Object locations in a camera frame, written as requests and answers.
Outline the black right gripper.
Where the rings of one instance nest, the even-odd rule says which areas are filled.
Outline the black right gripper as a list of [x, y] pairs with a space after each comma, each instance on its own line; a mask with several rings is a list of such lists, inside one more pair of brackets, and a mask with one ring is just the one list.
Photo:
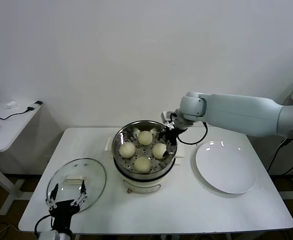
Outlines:
[[169, 142], [172, 146], [177, 145], [177, 130], [172, 127], [166, 127], [165, 132], [160, 132], [158, 134], [157, 140], [161, 145], [161, 157], [166, 158], [168, 156], [167, 146], [165, 145], [166, 141]]

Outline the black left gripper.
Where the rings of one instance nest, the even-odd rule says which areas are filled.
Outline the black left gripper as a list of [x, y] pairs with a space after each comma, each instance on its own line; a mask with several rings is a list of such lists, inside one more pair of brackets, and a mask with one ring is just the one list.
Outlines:
[[54, 218], [52, 228], [54, 230], [69, 230], [73, 215], [80, 211], [80, 207], [88, 198], [85, 181], [82, 181], [79, 195], [74, 200], [56, 202], [58, 190], [59, 184], [57, 183], [45, 200], [49, 213]]

